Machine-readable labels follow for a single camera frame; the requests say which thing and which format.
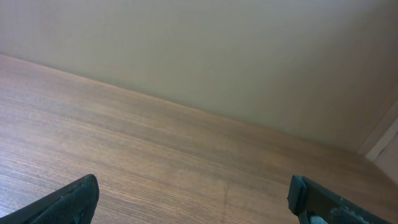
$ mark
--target brown wooden tabletop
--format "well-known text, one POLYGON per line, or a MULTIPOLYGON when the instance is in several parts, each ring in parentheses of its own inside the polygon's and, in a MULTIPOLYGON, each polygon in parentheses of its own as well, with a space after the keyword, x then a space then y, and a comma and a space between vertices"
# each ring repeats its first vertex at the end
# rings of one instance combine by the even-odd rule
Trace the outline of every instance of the brown wooden tabletop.
POLYGON ((0 56, 0 217, 89 173, 93 223, 298 223, 293 174, 398 223, 398 188, 358 156, 0 56))

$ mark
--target wood grain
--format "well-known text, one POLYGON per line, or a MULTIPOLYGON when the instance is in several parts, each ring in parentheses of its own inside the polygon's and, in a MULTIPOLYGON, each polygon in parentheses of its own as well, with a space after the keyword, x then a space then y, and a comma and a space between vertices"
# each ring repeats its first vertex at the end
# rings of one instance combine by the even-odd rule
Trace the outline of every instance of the wood grain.
POLYGON ((0 56, 0 216, 93 173, 93 223, 298 223, 306 175, 397 223, 398 189, 364 159, 0 56))

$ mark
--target wooden table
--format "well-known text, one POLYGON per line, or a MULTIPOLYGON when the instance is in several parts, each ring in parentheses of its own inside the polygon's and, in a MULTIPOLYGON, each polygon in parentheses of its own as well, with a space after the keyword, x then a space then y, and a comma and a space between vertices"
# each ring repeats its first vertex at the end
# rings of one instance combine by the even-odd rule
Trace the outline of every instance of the wooden table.
POLYGON ((298 223, 300 174, 398 222, 398 188, 360 157, 6 56, 0 161, 0 216, 93 173, 93 223, 298 223))

